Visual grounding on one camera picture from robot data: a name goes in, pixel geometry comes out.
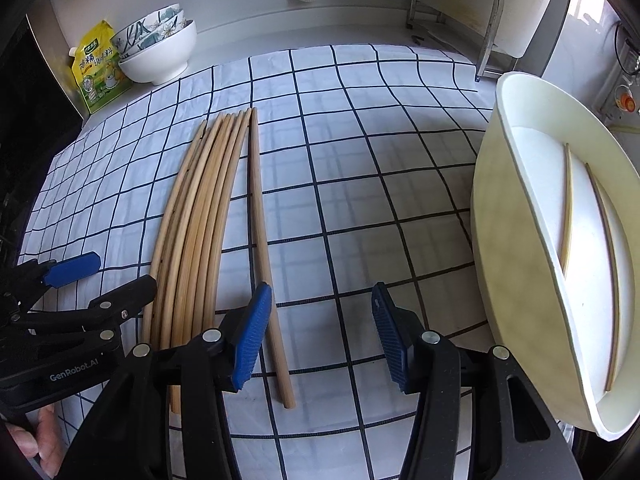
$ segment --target power cord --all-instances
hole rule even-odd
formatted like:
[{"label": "power cord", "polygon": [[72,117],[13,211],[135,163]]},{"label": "power cord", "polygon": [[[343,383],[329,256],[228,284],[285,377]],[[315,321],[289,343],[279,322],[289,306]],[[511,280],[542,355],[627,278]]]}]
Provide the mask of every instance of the power cord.
[{"label": "power cord", "polygon": [[[625,66],[622,64],[622,61],[620,61],[620,54],[618,53],[618,31],[620,30],[620,27],[622,27],[622,22],[618,22],[616,24],[616,33],[613,37],[613,49],[616,51],[616,59],[618,60],[618,64],[620,65],[622,72],[624,72],[628,76],[635,77],[637,75],[640,75],[640,68],[638,68],[637,70],[634,70],[633,72],[629,72],[629,70],[627,70]],[[628,43],[629,47],[631,47],[631,50],[633,50],[636,53],[636,55],[640,55],[640,52],[635,47],[635,45],[631,43],[629,38],[626,38],[625,41]]]}]

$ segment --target bamboo stick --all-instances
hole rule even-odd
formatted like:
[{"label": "bamboo stick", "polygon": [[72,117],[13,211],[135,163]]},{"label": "bamboo stick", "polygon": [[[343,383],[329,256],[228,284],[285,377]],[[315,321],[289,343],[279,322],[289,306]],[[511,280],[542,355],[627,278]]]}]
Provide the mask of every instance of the bamboo stick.
[{"label": "bamboo stick", "polygon": [[[210,240],[205,238],[206,226],[209,224],[210,218],[215,218],[216,210],[218,206],[213,207],[213,198],[215,195],[215,189],[220,185],[220,181],[224,180],[226,166],[224,166],[224,160],[227,157],[227,153],[231,152],[233,144],[229,145],[229,136],[234,127],[236,121],[236,115],[227,115],[225,122],[223,123],[220,134],[216,139],[216,143],[213,146],[214,155],[212,157],[213,174],[208,181],[207,194],[204,199],[203,211],[198,220],[198,230],[196,232],[196,243],[193,251],[193,258],[191,260],[191,270],[188,274],[187,292],[186,292],[186,311],[185,321],[182,329],[182,344],[187,343],[191,337],[200,333],[200,330],[193,333],[192,329],[194,325],[194,316],[197,319],[202,319],[202,310],[199,313],[196,312],[195,297],[196,288],[198,285],[198,276],[200,273],[200,259],[202,251],[206,248],[207,243],[210,245]],[[197,325],[202,327],[202,323],[198,322]]]},{"label": "bamboo stick", "polygon": [[190,276],[192,274],[197,276],[198,267],[194,260],[194,255],[197,243],[201,242],[201,240],[198,240],[199,226],[202,223],[206,224],[206,218],[203,218],[203,215],[209,212],[210,196],[213,194],[212,190],[215,188],[218,168],[220,167],[219,159],[222,157],[222,153],[225,148],[225,145],[222,144],[221,140],[230,119],[231,116],[229,115],[226,115],[224,118],[220,115],[209,133],[210,136],[215,137],[215,140],[213,148],[207,158],[204,172],[202,173],[202,178],[200,180],[200,185],[196,190],[193,209],[188,219],[188,227],[185,234],[184,247],[182,249],[180,268],[178,270],[177,288],[174,301],[174,318],[172,320],[172,347],[183,345],[191,339],[191,337],[188,337],[186,340],[182,338],[182,332],[185,324],[189,325],[189,333],[191,334],[191,325],[193,322],[193,300],[190,301],[190,298],[188,297],[188,285],[190,282]]},{"label": "bamboo stick", "polygon": [[571,251],[572,222],[574,216],[574,172],[571,164],[569,143],[564,144],[564,223],[562,226],[562,243],[560,245],[560,267],[566,276]]},{"label": "bamboo stick", "polygon": [[203,329],[213,328],[216,314],[216,295],[218,292],[218,275],[220,273],[220,256],[222,251],[222,241],[225,235],[226,215],[229,212],[229,201],[231,200],[231,191],[233,189],[236,171],[238,170],[238,161],[240,159],[240,151],[246,136],[246,131],[251,117],[250,110],[242,117],[240,133],[234,144],[234,150],[231,155],[231,162],[226,172],[225,183],[222,187],[220,197],[220,206],[216,215],[216,224],[213,231],[213,240],[211,243],[211,252],[209,255],[209,263],[207,266],[207,279],[205,290],[205,309],[203,313]]},{"label": "bamboo stick", "polygon": [[158,291],[156,292],[156,300],[155,304],[159,305],[157,315],[153,316],[152,325],[151,325],[151,345],[153,348],[160,348],[160,331],[162,327],[162,318],[163,318],[163,306],[164,306],[164,293],[166,290],[166,279],[168,275],[168,262],[171,260],[171,254],[174,250],[175,244],[175,234],[178,231],[178,219],[182,214],[182,210],[184,209],[184,200],[187,195],[187,190],[191,185],[191,177],[193,176],[193,170],[200,159],[200,154],[202,153],[202,149],[206,143],[206,139],[210,134],[210,129],[206,130],[206,133],[200,140],[198,147],[196,148],[196,152],[193,154],[193,159],[191,160],[191,166],[189,171],[186,173],[184,181],[182,182],[182,186],[179,191],[178,200],[176,201],[173,219],[169,225],[169,231],[166,235],[166,239],[164,242],[164,248],[162,249],[162,255],[160,258],[160,265],[158,270]]},{"label": "bamboo stick", "polygon": [[[219,120],[221,120],[220,116],[218,116],[216,122],[218,122]],[[193,176],[191,177],[189,187],[184,197],[184,206],[182,211],[180,212],[171,256],[169,261],[166,263],[168,270],[166,278],[166,289],[164,292],[164,300],[162,306],[160,349],[169,348],[169,346],[171,345],[171,331],[175,306],[175,291],[177,286],[178,273],[180,271],[180,263],[182,261],[182,251],[184,249],[184,244],[186,241],[185,238],[187,234],[187,228],[189,226],[189,218],[191,217],[191,211],[193,210],[193,203],[195,202],[198,187],[200,186],[200,181],[202,179],[202,173],[204,172],[204,168],[207,163],[207,159],[209,158],[209,153],[213,146],[214,140],[214,135],[208,135],[206,140],[204,141],[202,152],[200,153],[200,157],[194,167]]]},{"label": "bamboo stick", "polygon": [[204,231],[202,232],[201,251],[198,255],[198,272],[191,274],[190,294],[193,293],[193,323],[190,327],[187,327],[185,325],[183,333],[183,337],[185,338],[195,337],[200,332],[202,332],[202,316],[204,313],[205,290],[207,288],[207,268],[209,267],[209,257],[213,244],[216,216],[220,207],[222,188],[224,187],[226,174],[232,158],[236,139],[238,138],[238,135],[240,133],[241,124],[242,112],[237,117],[235,117],[235,121],[233,121],[233,124],[229,124],[228,130],[225,131],[223,157],[222,161],[220,162],[220,170],[218,172],[215,189],[213,190],[213,195],[209,203],[209,213],[207,215],[207,221],[206,224],[204,224]]},{"label": "bamboo stick", "polygon": [[[187,173],[193,160],[193,155],[196,153],[197,147],[200,143],[200,140],[202,139],[202,134],[204,132],[206,124],[207,121],[202,121],[200,123],[200,126],[198,127],[193,140],[191,141],[189,149],[184,156],[184,160],[180,165],[180,170],[178,171],[178,175],[175,177],[174,186],[172,187],[171,194],[169,195],[169,199],[164,208],[164,215],[162,215],[162,221],[160,222],[160,229],[158,231],[158,238],[156,238],[156,246],[154,247],[154,254],[151,259],[151,268],[149,269],[149,274],[153,278],[158,277],[158,267],[160,266],[162,250],[164,248],[166,236],[171,224],[171,218],[174,212],[175,204],[180,194],[180,188],[182,187],[185,174]],[[155,313],[157,315],[158,310],[156,309],[155,302],[149,303],[145,306],[142,321],[142,341],[146,343],[151,342],[151,325],[154,311],[156,311]]]},{"label": "bamboo stick", "polygon": [[609,222],[609,216],[607,215],[607,209],[605,208],[604,198],[600,190],[600,184],[598,179],[591,171],[591,167],[585,164],[587,174],[591,180],[591,186],[596,196],[596,202],[598,202],[598,209],[600,211],[600,219],[602,220],[602,226],[604,228],[605,237],[607,239],[607,251],[609,253],[609,270],[611,273],[611,291],[613,296],[613,327],[611,335],[611,354],[609,357],[609,368],[607,369],[607,380],[605,382],[604,390],[610,392],[614,380],[616,379],[616,370],[618,369],[618,348],[620,346],[620,278],[618,275],[618,262],[616,260],[616,251],[613,245],[613,235],[611,233],[611,225]]},{"label": "bamboo stick", "polygon": [[[255,233],[256,253],[258,259],[258,275],[260,280],[273,288],[269,248],[267,245],[267,229],[264,221],[264,204],[262,203],[262,179],[260,177],[260,139],[258,136],[258,110],[254,108],[251,117],[251,131],[249,134],[249,162],[251,172],[251,202],[253,225]],[[282,343],[280,320],[276,309],[275,298],[271,291],[271,314],[269,316],[269,343],[273,357],[280,397],[285,408],[296,407],[296,397],[293,394],[287,355]]]}]

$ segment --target blue floral bowl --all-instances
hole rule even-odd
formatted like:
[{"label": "blue floral bowl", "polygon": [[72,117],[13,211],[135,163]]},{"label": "blue floral bowl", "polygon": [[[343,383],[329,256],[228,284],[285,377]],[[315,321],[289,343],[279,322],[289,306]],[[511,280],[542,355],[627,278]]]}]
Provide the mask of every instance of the blue floral bowl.
[{"label": "blue floral bowl", "polygon": [[180,5],[173,4],[146,15],[136,20],[128,27],[123,28],[111,38],[111,43],[120,53],[120,57],[130,55],[129,50],[156,30],[163,22],[175,18],[180,14]]},{"label": "blue floral bowl", "polygon": [[185,24],[186,20],[184,19],[184,11],[180,10],[176,16],[160,23],[153,32],[146,36],[141,36],[138,42],[127,50],[126,53],[121,54],[120,59],[127,59],[129,56],[133,56],[141,50],[145,50],[148,46],[156,44],[159,41],[164,40],[164,38],[168,38],[170,35],[182,30]]}]

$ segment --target plastic bag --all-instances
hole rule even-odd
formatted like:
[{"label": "plastic bag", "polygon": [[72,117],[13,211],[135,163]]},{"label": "plastic bag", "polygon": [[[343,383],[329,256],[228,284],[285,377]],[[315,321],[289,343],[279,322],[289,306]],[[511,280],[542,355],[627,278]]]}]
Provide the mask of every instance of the plastic bag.
[{"label": "plastic bag", "polygon": [[92,114],[132,85],[118,66],[113,35],[111,25],[102,20],[82,37],[74,53],[71,70]]}]

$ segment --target finger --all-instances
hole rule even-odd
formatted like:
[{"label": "finger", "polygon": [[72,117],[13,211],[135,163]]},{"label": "finger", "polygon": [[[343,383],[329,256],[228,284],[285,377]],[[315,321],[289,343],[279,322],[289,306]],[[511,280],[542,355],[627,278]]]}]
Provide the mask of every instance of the finger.
[{"label": "finger", "polygon": [[60,438],[60,427],[52,404],[41,408],[38,412],[36,440],[40,453],[40,466],[47,475],[53,478],[58,474],[62,464],[64,449]]},{"label": "finger", "polygon": [[38,454],[38,443],[31,433],[13,424],[7,424],[6,428],[25,457],[33,458]]}]

